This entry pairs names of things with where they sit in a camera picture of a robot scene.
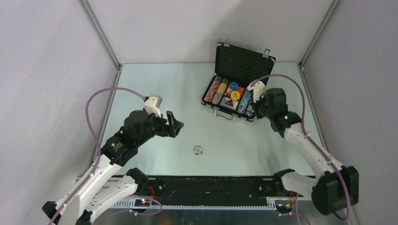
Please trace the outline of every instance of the blue round button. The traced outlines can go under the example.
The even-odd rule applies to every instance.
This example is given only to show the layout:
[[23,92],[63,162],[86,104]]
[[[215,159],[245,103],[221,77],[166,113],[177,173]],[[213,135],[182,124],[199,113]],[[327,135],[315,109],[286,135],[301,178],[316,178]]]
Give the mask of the blue round button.
[[239,88],[239,85],[235,82],[230,83],[230,89],[231,90],[237,90]]

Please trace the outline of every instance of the wall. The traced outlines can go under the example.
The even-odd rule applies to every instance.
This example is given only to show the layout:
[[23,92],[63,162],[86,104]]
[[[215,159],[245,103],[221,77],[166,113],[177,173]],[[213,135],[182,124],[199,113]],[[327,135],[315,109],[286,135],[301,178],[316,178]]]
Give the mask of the wall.
[[[84,107],[115,69],[78,1],[0,3],[0,218],[47,224],[85,169],[92,137]],[[90,107],[97,129],[107,95]]]
[[89,1],[121,63],[214,62],[219,41],[300,61],[332,0]]
[[329,150],[360,173],[365,224],[395,224],[398,2],[342,1],[305,74]]

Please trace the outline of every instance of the black case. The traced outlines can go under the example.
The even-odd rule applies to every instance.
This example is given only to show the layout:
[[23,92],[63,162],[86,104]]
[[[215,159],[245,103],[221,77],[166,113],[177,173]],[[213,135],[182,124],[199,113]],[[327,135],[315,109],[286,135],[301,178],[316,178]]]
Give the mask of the black case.
[[268,54],[269,49],[266,49],[264,54],[262,54],[244,48],[236,47],[230,44],[225,44],[223,42],[218,43],[217,52],[215,55],[214,76],[210,81],[210,84],[208,85],[205,93],[203,94],[200,103],[202,105],[213,108],[214,114],[216,116],[218,116],[218,110],[232,115],[234,116],[234,118],[246,118],[247,121],[252,122],[254,120],[254,115],[252,117],[249,117],[245,114],[238,113],[235,110],[205,101],[204,98],[216,76],[220,76],[222,79],[227,78],[229,83],[236,82],[239,84],[239,86],[246,89],[247,86],[254,80],[264,75],[271,74],[276,58],[269,56]]

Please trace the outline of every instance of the yellow poker chip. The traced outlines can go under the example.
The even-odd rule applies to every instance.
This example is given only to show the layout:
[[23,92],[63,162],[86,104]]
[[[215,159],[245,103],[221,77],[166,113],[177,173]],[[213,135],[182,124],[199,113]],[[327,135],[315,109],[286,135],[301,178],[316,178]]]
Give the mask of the yellow poker chip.
[[239,98],[240,98],[240,93],[239,93],[239,91],[235,90],[235,91],[231,92],[231,98],[232,98],[233,100],[239,100]]

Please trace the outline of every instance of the table surface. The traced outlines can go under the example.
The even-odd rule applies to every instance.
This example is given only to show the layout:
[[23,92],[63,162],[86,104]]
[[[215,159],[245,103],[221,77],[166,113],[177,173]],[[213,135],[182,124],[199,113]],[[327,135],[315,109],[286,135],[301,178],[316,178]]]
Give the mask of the table surface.
[[[304,90],[296,63],[277,62],[272,73],[293,78]],[[185,126],[176,138],[156,136],[142,145],[117,175],[134,167],[147,175],[172,176],[267,176],[286,168],[303,175],[314,174],[294,146],[272,130],[267,119],[229,122],[201,105],[200,99],[213,75],[214,63],[123,65],[118,87],[146,96],[160,95],[161,113],[172,111]],[[301,97],[296,86],[287,79],[271,77],[267,88],[273,87],[283,88],[289,110],[301,115]],[[102,145],[119,130],[131,111],[142,108],[142,99],[117,91]],[[307,98],[306,109],[306,128],[321,143]],[[203,149],[199,156],[193,151],[197,145]]]

